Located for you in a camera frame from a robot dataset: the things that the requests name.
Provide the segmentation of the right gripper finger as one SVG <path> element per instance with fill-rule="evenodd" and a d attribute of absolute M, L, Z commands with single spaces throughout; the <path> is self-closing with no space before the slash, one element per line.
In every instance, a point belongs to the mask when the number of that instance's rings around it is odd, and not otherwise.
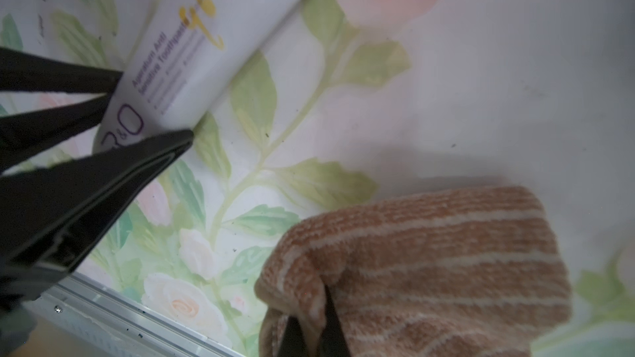
<path fill-rule="evenodd" d="M 328 287 L 324 288 L 326 326 L 316 336 L 305 331 L 297 317 L 290 317 L 276 355 L 281 357 L 351 357 L 342 324 Z"/>

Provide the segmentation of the purple cap toothpaste tube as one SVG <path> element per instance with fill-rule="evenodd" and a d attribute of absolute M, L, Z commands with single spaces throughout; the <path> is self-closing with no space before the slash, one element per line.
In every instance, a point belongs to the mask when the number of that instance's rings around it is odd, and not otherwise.
<path fill-rule="evenodd" d="M 202 119 L 299 0 L 160 0 L 97 131 L 102 152 Z"/>

